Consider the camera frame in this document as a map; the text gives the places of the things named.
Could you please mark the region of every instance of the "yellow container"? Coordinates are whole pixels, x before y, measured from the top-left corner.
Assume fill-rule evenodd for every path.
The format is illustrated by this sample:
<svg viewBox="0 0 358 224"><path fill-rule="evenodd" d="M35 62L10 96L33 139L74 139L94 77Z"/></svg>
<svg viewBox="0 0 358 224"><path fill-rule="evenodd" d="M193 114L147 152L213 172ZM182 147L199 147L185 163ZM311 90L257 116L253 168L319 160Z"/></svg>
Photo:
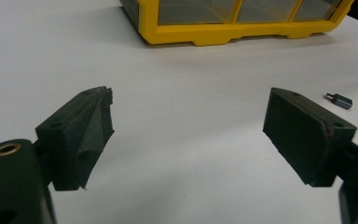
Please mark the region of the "yellow container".
<svg viewBox="0 0 358 224"><path fill-rule="evenodd" d="M226 44L255 35L308 37L334 30L353 0L120 0L150 44Z"/></svg>

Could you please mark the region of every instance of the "screw hole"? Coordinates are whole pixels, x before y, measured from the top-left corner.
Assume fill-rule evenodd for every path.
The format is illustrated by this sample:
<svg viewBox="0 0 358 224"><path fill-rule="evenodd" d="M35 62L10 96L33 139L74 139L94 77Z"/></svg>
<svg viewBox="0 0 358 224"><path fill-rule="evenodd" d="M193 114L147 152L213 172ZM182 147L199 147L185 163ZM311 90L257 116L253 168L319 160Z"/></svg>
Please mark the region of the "screw hole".
<svg viewBox="0 0 358 224"><path fill-rule="evenodd" d="M59 122L55 122L55 123L50 124L50 128L58 128L60 126L61 126L61 124Z"/></svg>
<svg viewBox="0 0 358 224"><path fill-rule="evenodd" d="M344 127L344 125L339 123L339 122L333 122L333 125L336 126L336 127L339 127L339 128Z"/></svg>
<svg viewBox="0 0 358 224"><path fill-rule="evenodd" d="M10 143L0 147L0 156L7 156L17 152L21 148L19 143Z"/></svg>
<svg viewBox="0 0 358 224"><path fill-rule="evenodd" d="M5 210L0 213L0 224L8 224L16 217L16 211Z"/></svg>

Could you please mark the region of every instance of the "black connector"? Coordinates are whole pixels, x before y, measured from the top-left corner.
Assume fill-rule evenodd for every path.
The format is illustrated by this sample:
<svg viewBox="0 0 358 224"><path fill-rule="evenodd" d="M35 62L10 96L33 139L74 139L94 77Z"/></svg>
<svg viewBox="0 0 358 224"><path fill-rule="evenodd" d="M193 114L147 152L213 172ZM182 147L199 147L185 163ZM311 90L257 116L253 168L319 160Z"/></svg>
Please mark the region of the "black connector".
<svg viewBox="0 0 358 224"><path fill-rule="evenodd" d="M350 109L352 107L352 100L348 99L345 96L341 96L339 94L326 94L326 98L331 101L331 103L338 105L344 109Z"/></svg>

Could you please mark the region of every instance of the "table surface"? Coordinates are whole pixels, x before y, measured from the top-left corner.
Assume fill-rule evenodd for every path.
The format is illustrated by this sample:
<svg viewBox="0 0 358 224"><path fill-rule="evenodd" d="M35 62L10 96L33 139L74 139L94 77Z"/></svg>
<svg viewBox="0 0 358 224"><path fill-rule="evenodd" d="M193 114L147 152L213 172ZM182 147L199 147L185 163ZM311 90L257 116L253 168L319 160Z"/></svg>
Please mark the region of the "table surface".
<svg viewBox="0 0 358 224"><path fill-rule="evenodd" d="M271 87L358 127L358 21L305 39L149 46L118 0L0 1L0 142L36 140L97 86L113 89L116 132L87 190L49 187L59 223L340 223L341 180L305 186L262 128Z"/></svg>

